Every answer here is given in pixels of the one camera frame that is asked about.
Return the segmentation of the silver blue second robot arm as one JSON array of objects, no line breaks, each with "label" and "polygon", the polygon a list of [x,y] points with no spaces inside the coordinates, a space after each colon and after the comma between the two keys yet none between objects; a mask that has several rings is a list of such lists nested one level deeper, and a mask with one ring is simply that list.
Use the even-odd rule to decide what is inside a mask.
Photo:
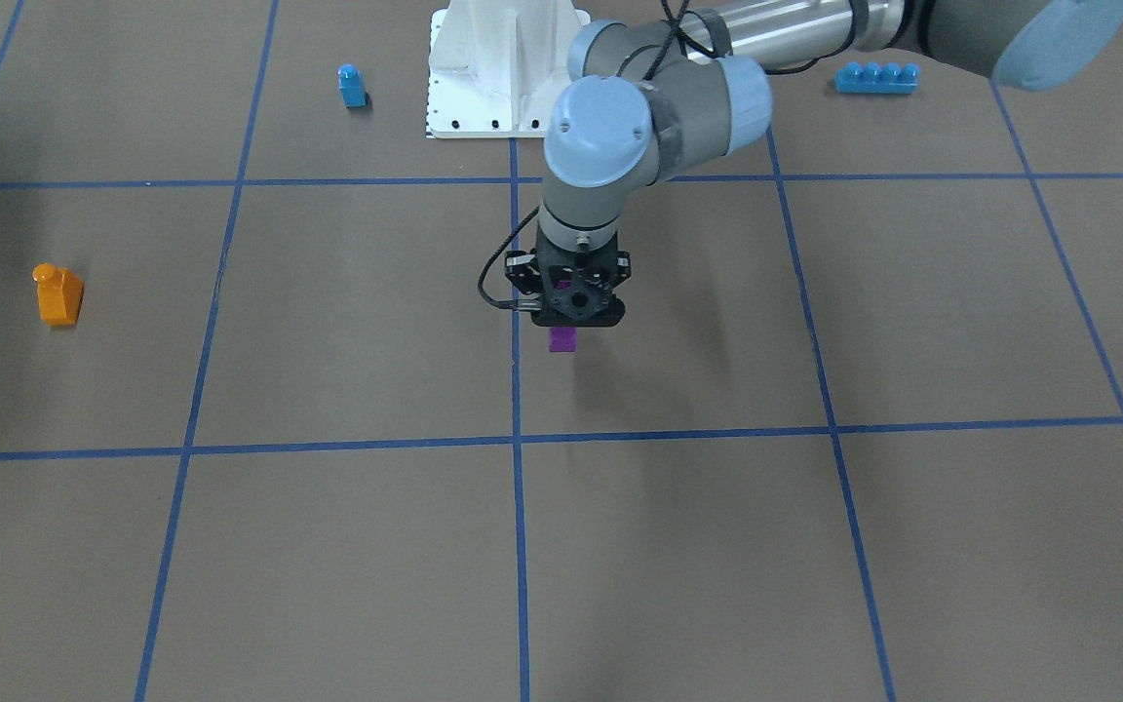
[{"label": "silver blue second robot arm", "polygon": [[1123,1],[681,3],[654,25],[588,22],[544,136],[533,248],[499,246],[518,297],[487,306],[538,326],[614,326],[630,276],[618,245],[628,197],[740,151],[768,130],[770,80],[847,51],[917,53],[998,86],[1047,92],[1114,39]]}]

